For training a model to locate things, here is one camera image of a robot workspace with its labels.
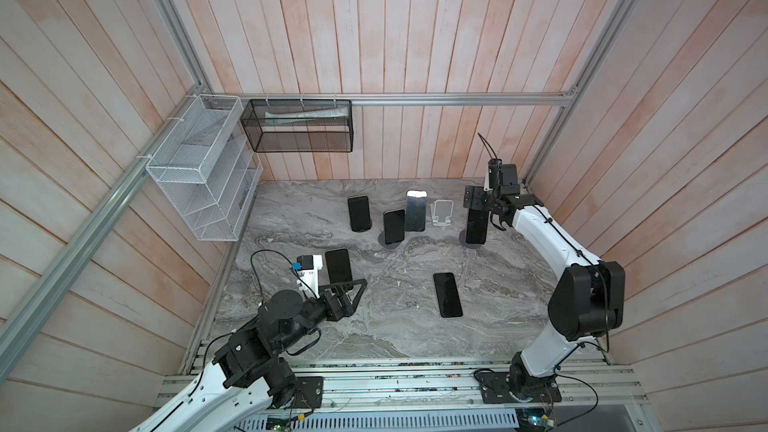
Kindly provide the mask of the purple phone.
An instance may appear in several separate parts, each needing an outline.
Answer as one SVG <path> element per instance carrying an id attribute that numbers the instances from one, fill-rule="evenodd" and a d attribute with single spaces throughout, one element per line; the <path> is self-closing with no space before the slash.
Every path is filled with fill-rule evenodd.
<path id="1" fill-rule="evenodd" d="M 471 245 L 482 245 L 486 242 L 490 212 L 487 210 L 469 209 L 465 231 L 465 241 Z"/>

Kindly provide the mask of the white phone stand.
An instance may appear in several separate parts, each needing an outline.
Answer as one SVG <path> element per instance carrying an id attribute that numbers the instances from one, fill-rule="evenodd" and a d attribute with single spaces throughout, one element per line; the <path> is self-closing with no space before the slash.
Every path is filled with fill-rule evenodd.
<path id="1" fill-rule="evenodd" d="M 454 202 L 438 199 L 431 204 L 431 220 L 434 227 L 448 227 L 452 224 Z"/>

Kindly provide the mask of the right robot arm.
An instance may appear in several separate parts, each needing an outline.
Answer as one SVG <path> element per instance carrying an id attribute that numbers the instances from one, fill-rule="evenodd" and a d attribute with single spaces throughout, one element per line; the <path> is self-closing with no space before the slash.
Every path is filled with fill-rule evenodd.
<path id="1" fill-rule="evenodd" d="M 488 161 L 482 186 L 465 188 L 465 241 L 482 245 L 490 225 L 513 228 L 544 258 L 557 278 L 547 304 L 548 323 L 537 339 L 512 359 L 507 393 L 527 402 L 547 394 L 558 367 L 578 347 L 594 343 L 623 322 L 625 271 L 581 246 L 532 194 L 521 192 L 517 167 Z"/>

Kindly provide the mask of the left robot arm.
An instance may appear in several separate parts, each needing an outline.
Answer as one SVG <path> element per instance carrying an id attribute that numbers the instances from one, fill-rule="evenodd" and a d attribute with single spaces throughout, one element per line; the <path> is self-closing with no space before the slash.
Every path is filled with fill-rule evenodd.
<path id="1" fill-rule="evenodd" d="M 228 431 L 252 414 L 281 408 L 294 398 L 298 379 L 282 356 L 325 322 L 352 316 L 365 279 L 321 286 L 316 297 L 281 290 L 257 315 L 226 337 L 212 360 L 137 431 Z"/>

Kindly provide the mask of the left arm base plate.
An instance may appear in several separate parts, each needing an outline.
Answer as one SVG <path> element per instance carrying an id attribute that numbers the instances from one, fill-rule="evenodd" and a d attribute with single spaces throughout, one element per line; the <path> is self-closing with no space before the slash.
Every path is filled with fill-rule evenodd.
<path id="1" fill-rule="evenodd" d="M 319 375 L 296 377 L 289 383 L 287 402 L 283 408 L 314 410 L 321 407 L 325 379 Z"/>

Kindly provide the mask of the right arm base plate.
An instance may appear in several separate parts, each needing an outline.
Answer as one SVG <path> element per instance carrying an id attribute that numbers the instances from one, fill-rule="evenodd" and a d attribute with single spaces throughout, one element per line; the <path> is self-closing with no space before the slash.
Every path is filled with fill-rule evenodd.
<path id="1" fill-rule="evenodd" d="M 477 369 L 472 374 L 477 382 L 484 404 L 558 403 L 562 401 L 554 377 L 531 377 L 525 370 L 513 366 L 509 371 L 496 372 L 489 368 Z"/>

